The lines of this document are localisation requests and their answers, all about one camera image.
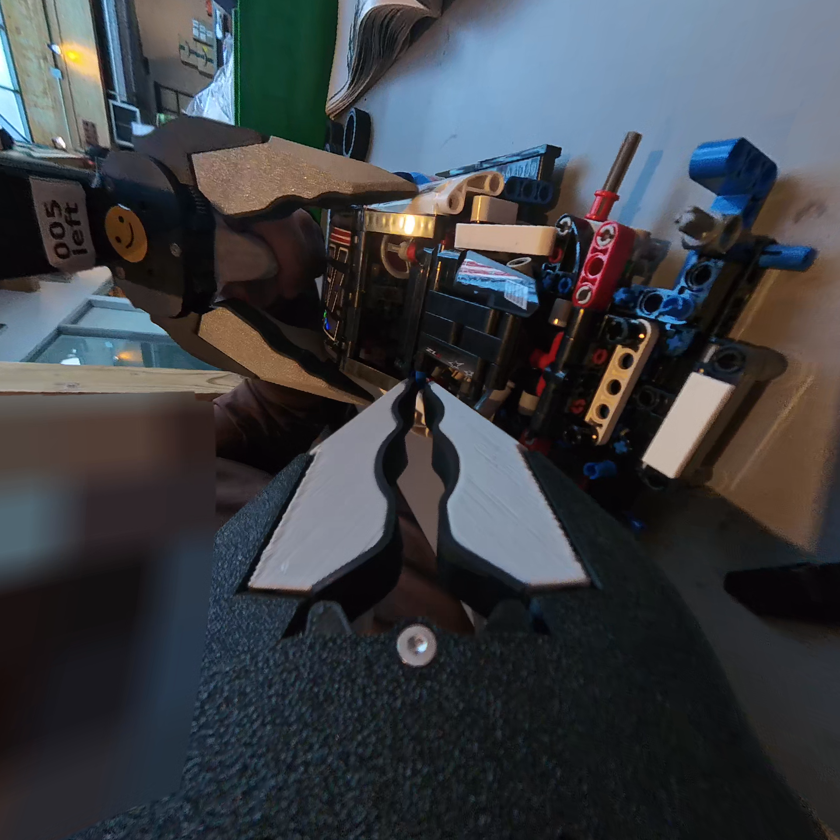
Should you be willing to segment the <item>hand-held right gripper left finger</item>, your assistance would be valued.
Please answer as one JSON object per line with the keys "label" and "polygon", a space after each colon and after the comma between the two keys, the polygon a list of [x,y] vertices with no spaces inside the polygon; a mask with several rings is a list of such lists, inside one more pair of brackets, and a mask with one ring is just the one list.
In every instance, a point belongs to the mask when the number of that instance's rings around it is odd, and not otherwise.
{"label": "hand-held right gripper left finger", "polygon": [[336,602],[351,621],[394,589],[403,564],[396,488],[410,430],[404,381],[315,447],[248,589],[301,608]]}

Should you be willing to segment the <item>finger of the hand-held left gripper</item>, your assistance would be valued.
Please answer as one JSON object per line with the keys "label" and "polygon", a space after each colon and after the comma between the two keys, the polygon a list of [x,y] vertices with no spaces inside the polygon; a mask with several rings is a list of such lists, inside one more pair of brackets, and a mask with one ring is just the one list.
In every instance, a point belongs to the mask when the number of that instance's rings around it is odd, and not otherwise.
{"label": "finger of the hand-held left gripper", "polygon": [[373,164],[273,136],[193,154],[192,168],[198,190],[226,217],[384,203],[417,194],[413,182]]}
{"label": "finger of the hand-held left gripper", "polygon": [[262,381],[357,406],[375,399],[341,372],[319,333],[279,322],[248,305],[217,306],[205,313],[197,336]]}

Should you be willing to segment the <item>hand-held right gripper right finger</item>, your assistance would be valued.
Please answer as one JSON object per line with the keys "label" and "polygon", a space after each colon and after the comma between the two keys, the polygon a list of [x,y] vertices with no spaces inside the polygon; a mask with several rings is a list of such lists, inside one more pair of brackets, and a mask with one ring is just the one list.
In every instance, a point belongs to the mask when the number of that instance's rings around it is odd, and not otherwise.
{"label": "hand-held right gripper right finger", "polygon": [[489,617],[505,601],[582,588],[589,574],[517,441],[441,385],[422,390],[443,484],[437,567],[446,589]]}

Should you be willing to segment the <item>red white toy race car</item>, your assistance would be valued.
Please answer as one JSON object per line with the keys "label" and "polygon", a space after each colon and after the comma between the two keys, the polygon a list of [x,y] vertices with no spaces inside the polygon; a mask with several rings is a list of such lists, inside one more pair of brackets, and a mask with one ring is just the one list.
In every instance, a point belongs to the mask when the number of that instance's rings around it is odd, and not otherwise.
{"label": "red white toy race car", "polygon": [[410,174],[412,199],[329,211],[322,328],[342,373],[375,396],[423,373],[433,339],[479,357],[467,387],[441,385],[522,447],[546,455],[639,532],[644,499],[711,477],[785,357],[732,337],[772,270],[804,272],[815,248],[753,226],[778,168],[744,138],[698,145],[710,207],[678,215],[685,259],[667,287],[663,243],[613,215],[641,135],[630,132],[584,215],[564,213],[542,145]]}

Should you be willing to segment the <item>person's left hand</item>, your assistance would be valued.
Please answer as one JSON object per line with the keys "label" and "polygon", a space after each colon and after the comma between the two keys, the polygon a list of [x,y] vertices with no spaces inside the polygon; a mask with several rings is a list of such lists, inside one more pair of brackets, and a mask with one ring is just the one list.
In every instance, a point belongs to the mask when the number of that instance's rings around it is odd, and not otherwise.
{"label": "person's left hand", "polygon": [[307,210],[298,209],[255,224],[254,232],[268,244],[277,265],[263,308],[281,322],[317,329],[322,319],[317,281],[328,266],[320,224]]}

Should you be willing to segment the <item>green plastic bin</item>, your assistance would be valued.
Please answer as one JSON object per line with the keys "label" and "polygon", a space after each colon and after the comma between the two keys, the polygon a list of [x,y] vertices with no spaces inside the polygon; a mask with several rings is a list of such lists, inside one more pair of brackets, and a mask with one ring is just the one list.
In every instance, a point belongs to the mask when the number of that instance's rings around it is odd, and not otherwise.
{"label": "green plastic bin", "polygon": [[323,149],[337,1],[239,1],[234,124]]}

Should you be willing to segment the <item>open toy instruction booklet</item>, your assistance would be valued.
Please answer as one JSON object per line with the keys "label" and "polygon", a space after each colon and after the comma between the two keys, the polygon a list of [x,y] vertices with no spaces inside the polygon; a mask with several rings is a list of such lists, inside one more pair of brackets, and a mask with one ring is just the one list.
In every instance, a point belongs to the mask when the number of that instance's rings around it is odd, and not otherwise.
{"label": "open toy instruction booklet", "polygon": [[442,1],[339,1],[325,112],[335,119],[352,107],[409,46],[416,26],[444,10]]}

